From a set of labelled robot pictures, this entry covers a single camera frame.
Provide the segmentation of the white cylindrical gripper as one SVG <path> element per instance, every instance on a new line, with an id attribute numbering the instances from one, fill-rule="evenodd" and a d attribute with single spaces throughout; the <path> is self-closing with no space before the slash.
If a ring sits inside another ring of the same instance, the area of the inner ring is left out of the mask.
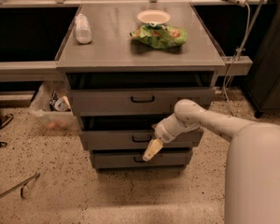
<path id="1" fill-rule="evenodd" d="M 162 148 L 163 143 L 174 141 L 180 134 L 195 131 L 200 128 L 199 124 L 186 123 L 176 117 L 175 114 L 161 120 L 154 128 L 154 136 L 143 155 L 143 161 L 150 161 Z"/>

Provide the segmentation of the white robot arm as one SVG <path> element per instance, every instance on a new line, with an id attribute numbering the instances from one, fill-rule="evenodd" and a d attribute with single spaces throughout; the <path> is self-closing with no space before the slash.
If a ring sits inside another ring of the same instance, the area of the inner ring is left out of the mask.
<path id="1" fill-rule="evenodd" d="M 225 224 L 280 224 L 280 125 L 209 111 L 183 99 L 154 128 L 143 160 L 180 134 L 204 127 L 230 142 L 225 174 Z"/>

